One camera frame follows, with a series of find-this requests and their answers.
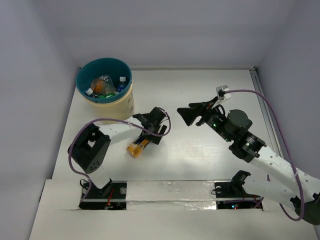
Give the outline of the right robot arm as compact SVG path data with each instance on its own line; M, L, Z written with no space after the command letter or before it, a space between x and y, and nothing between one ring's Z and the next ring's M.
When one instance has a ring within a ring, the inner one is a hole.
M213 102L191 103L180 107L177 112L187 126L191 126L197 117L199 127L207 124L226 142L229 150L238 159L265 171L279 184L255 180L250 173L239 171L239 179L230 183L230 190L235 196L244 193L260 195L292 209L309 224L320 224L320 180L305 172L293 170L291 164L276 154L271 147L249 131L253 122L239 109L225 114L219 105Z

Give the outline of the orange label tea bottle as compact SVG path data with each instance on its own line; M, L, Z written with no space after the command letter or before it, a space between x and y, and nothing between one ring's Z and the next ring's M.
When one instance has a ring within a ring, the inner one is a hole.
M95 78L91 82L90 88L96 93L104 93L106 90L106 83L101 78Z

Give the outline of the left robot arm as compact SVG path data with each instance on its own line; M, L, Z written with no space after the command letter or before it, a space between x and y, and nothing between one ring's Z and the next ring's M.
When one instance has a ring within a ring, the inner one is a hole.
M154 107L149 113L134 114L126 120L106 118L110 123L105 127L109 133L103 133L96 125L103 118L84 125L67 150L71 170L87 180L88 186L80 200L84 201L92 190L101 198L111 195L113 181L103 168L103 161L111 145L135 138L126 150L131 157L137 158L146 146L150 143L158 145L162 137L170 132L171 126L164 125L164 121L170 120L163 108Z

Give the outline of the green plastic bottle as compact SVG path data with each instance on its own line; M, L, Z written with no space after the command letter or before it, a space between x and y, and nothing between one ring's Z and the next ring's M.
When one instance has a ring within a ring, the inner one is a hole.
M117 91L114 91L114 92L110 92L110 93L107 93L107 94L99 94L97 96L98 99L107 99L107 98L110 98L110 97L114 97L116 95L118 95L119 92Z

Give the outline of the blue label clear bottle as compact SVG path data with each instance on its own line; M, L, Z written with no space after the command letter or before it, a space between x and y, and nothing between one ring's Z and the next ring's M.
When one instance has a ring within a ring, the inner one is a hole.
M127 78L125 76L119 77L119 84L117 86L118 92L122 92L127 86Z

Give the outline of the orange bottle dark label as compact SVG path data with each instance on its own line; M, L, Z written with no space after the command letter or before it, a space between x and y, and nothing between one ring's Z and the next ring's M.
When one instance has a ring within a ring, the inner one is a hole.
M143 136L140 136L135 141L133 141L126 148L126 150L132 158L137 158L149 143L150 141L148 139L146 139Z

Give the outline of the large clear ribbed bottle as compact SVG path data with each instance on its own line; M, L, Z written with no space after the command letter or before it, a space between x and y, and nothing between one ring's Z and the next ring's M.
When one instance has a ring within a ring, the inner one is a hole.
M94 92L90 87L85 91L85 94L91 98L97 98L99 95Z

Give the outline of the clear bottle white cap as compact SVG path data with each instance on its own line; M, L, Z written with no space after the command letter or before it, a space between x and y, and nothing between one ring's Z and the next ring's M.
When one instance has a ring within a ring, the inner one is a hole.
M104 82L104 90L106 93L115 92L117 90L110 75L101 75L100 79Z

